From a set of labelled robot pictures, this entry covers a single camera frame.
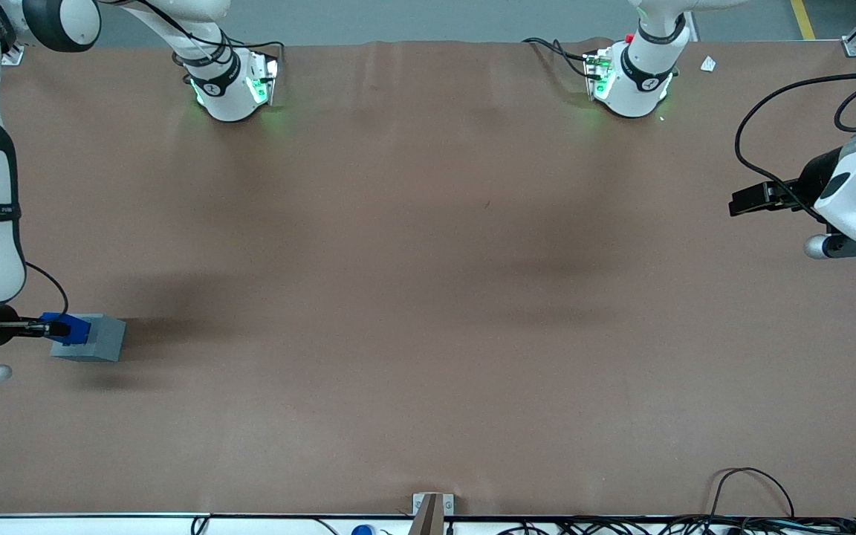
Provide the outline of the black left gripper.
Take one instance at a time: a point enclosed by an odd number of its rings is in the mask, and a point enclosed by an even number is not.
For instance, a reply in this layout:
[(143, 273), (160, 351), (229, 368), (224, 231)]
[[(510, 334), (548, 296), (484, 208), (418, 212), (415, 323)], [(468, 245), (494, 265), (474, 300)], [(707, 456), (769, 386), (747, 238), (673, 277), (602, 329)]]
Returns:
[[(835, 148), (813, 157), (802, 169), (800, 173), (800, 199), (809, 209), (813, 207), (813, 204), (828, 185), (841, 158), (841, 150), (841, 148)], [(774, 181), (765, 181), (751, 187), (751, 189), (738, 190), (731, 196), (730, 216), (735, 217), (745, 213), (753, 213), (753, 211), (770, 210), (776, 206), (776, 203), (798, 203), (799, 198), (789, 189), (790, 186), (791, 182), (779, 184)]]

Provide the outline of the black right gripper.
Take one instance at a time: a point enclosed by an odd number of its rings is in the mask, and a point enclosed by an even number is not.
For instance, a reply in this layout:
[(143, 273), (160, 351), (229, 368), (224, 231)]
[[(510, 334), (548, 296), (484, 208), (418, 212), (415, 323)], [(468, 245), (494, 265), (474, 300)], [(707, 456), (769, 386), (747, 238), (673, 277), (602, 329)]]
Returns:
[(0, 307), (0, 346), (21, 337), (67, 337), (71, 327), (64, 322), (22, 320), (14, 308)]

